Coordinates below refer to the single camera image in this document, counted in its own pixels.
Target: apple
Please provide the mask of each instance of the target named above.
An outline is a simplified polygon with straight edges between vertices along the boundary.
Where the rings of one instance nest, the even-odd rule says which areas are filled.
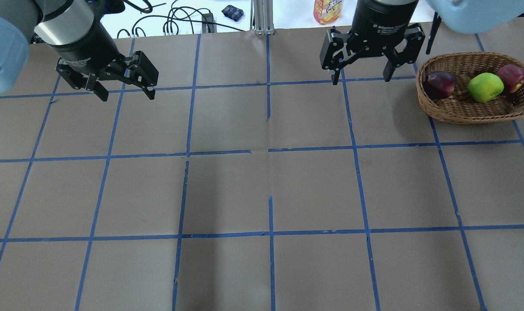
[[[456,86],[456,76],[447,71],[433,71],[423,82],[423,89],[430,98],[444,99],[450,97]]]
[[[467,88],[475,101],[483,103],[494,99],[503,91],[503,82],[494,73],[481,73],[469,81]]]
[[[515,93],[524,83],[524,69],[512,63],[498,69],[496,75],[502,79],[508,93]]]

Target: small dark blue object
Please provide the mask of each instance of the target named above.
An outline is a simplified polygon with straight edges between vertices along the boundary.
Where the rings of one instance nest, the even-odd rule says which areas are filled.
[[[240,8],[236,8],[232,5],[228,5],[226,6],[223,10],[222,10],[222,13],[228,17],[228,18],[231,18],[232,20],[238,22],[238,20],[241,19],[241,17],[243,17],[245,15],[245,12],[243,10],[241,10]]]

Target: white surface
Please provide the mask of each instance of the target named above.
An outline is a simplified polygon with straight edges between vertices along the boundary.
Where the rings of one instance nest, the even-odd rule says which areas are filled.
[[[133,0],[139,6],[143,3],[140,0]],[[172,0],[151,0],[152,5],[166,2],[163,6],[154,8],[151,14],[166,16],[171,7]],[[222,9],[228,4],[236,6],[245,12],[245,17],[238,23],[226,18]],[[352,24],[354,12],[356,10],[357,0],[343,0],[343,12],[340,18],[331,25],[346,26]],[[179,0],[174,6],[192,6],[194,8],[209,8],[214,13],[216,23],[233,26],[239,29],[250,29],[250,0]],[[273,24],[275,28],[313,28],[329,27],[331,25],[320,25],[315,21],[313,16],[314,0],[273,0]],[[426,0],[420,0],[416,11],[412,17],[412,22],[430,22],[433,20],[434,11],[429,7]],[[118,31],[122,28],[131,32],[131,26],[136,20],[146,14],[141,14],[137,10],[127,6],[126,10],[120,14],[107,15],[102,18],[102,24],[108,30],[108,33],[115,38]],[[178,12],[178,18],[183,18],[184,13]],[[200,20],[200,15],[193,15],[194,20]],[[162,25],[165,23],[163,18],[151,17],[141,20],[137,26],[143,28],[147,36],[163,35]],[[190,34],[191,24],[189,22],[177,22],[179,24],[179,34]],[[194,33],[200,33],[201,24],[193,23]],[[217,26],[217,32],[232,32],[230,28]]]

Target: red apple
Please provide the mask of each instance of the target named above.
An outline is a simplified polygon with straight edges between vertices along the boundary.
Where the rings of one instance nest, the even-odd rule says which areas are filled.
[[[454,92],[457,79],[447,71],[433,71],[423,82],[423,89],[430,98],[444,99]]]
[[[524,69],[512,63],[498,69],[496,75],[502,79],[508,93],[515,93],[524,83]]]

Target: orange can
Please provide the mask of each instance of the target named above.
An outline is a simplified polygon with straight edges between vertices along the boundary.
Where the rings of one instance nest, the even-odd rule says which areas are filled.
[[[343,0],[315,0],[314,18],[321,25],[333,23],[343,11]]]

